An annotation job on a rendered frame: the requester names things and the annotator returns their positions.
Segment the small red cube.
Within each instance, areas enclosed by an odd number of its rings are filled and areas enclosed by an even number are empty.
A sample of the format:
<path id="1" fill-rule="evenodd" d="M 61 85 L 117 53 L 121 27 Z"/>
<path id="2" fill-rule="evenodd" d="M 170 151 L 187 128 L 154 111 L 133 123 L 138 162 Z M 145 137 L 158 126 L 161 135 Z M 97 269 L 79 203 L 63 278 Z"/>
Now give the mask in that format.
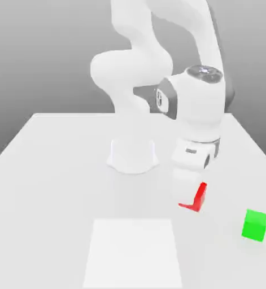
<path id="1" fill-rule="evenodd" d="M 204 199 L 205 199 L 206 189 L 207 189 L 207 184 L 205 182 L 202 182 L 199 185 L 197 193 L 194 197 L 193 204 L 178 203 L 178 206 L 190 209 L 190 210 L 195 211 L 195 212 L 199 212 L 202 205 L 203 205 Z"/>

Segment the small green cube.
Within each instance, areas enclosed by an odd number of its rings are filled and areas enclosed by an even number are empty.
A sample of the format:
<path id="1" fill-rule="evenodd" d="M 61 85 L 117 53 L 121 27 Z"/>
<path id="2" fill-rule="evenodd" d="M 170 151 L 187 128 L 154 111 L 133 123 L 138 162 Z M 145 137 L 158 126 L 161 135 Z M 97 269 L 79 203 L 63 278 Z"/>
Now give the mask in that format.
<path id="1" fill-rule="evenodd" d="M 266 213 L 248 209 L 242 228 L 242 236 L 262 242 L 266 232 Z"/>

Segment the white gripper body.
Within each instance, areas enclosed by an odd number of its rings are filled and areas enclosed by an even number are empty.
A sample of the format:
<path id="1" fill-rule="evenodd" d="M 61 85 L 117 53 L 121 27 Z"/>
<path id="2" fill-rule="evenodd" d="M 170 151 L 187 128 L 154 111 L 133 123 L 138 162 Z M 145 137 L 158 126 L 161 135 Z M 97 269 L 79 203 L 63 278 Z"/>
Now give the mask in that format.
<path id="1" fill-rule="evenodd" d="M 178 203 L 193 204 L 202 175 L 186 169 L 174 168 L 172 173 L 172 194 Z"/>

